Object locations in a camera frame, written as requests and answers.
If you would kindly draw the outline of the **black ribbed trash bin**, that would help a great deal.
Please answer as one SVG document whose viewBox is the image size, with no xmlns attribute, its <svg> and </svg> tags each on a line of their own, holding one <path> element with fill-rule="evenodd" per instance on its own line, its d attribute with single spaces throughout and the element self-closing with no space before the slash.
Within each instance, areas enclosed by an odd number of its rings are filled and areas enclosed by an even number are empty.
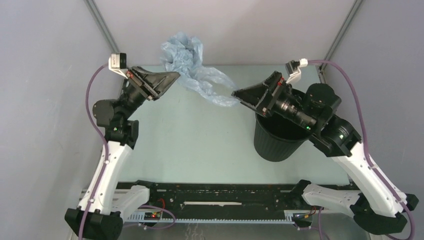
<svg viewBox="0 0 424 240">
<path fill-rule="evenodd" d="M 254 149 L 269 162 L 288 159 L 310 135 L 310 131 L 277 113 L 270 117 L 255 115 Z"/>
</svg>

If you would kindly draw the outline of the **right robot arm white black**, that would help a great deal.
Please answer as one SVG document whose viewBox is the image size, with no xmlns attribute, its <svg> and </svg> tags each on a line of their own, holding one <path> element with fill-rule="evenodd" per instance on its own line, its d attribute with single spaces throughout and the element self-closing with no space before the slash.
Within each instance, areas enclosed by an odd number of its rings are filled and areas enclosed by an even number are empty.
<svg viewBox="0 0 424 240">
<path fill-rule="evenodd" d="M 373 235 L 391 235 L 411 224 L 419 200 L 400 191 L 365 153 L 355 128 L 336 115 L 341 98 L 327 84 L 314 83 L 306 92 L 292 87 L 278 71 L 232 96 L 255 112 L 253 145 L 263 159 L 281 162 L 309 141 L 339 164 L 359 188 L 349 193 L 300 180 L 291 194 L 297 209 L 308 205 L 328 208 L 353 218 Z"/>
</svg>

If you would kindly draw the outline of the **light blue plastic trash bag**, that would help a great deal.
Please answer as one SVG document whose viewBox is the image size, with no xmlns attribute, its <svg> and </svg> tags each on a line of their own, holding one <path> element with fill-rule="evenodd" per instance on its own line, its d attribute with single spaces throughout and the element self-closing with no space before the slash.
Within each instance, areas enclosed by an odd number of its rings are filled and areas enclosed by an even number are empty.
<svg viewBox="0 0 424 240">
<path fill-rule="evenodd" d="M 231 94 L 220 94 L 214 86 L 220 85 L 230 92 L 235 91 L 235 82 L 215 67 L 205 66 L 204 45 L 195 36 L 178 32 L 160 45 L 161 64 L 167 72 L 177 72 L 177 82 L 195 92 L 211 104 L 219 107 L 234 107 L 240 103 Z"/>
</svg>

